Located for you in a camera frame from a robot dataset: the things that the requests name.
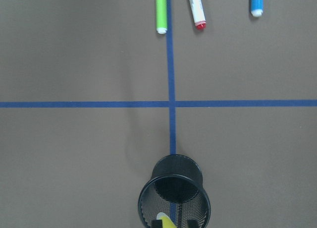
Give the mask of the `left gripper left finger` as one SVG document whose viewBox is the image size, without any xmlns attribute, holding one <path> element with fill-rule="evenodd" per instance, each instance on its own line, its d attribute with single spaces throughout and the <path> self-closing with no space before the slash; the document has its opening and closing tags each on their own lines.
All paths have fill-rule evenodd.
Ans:
<svg viewBox="0 0 317 228">
<path fill-rule="evenodd" d="M 151 222 L 151 228 L 162 228 L 162 220 L 153 220 Z"/>
</svg>

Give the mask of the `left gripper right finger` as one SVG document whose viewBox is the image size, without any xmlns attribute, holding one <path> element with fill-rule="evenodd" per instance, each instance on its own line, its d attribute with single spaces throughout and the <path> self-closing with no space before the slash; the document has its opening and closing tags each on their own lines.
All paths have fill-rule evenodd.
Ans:
<svg viewBox="0 0 317 228">
<path fill-rule="evenodd" d="M 199 223 L 197 220 L 188 220 L 187 228 L 199 228 Z"/>
</svg>

